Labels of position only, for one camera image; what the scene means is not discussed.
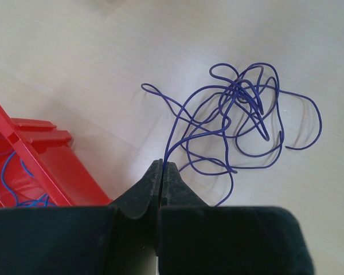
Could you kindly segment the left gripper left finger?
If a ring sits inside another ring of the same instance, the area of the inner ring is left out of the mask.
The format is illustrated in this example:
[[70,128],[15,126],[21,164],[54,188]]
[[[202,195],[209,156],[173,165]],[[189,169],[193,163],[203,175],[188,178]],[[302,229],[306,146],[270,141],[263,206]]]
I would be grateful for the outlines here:
[[155,274],[155,160],[106,206],[0,209],[0,274]]

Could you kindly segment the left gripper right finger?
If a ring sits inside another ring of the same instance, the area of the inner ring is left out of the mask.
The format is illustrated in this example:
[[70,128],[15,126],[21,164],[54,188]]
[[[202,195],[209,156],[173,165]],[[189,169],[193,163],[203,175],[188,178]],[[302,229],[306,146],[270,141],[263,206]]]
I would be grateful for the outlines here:
[[170,162],[158,214],[160,274],[314,274],[300,224],[276,206],[210,207]]

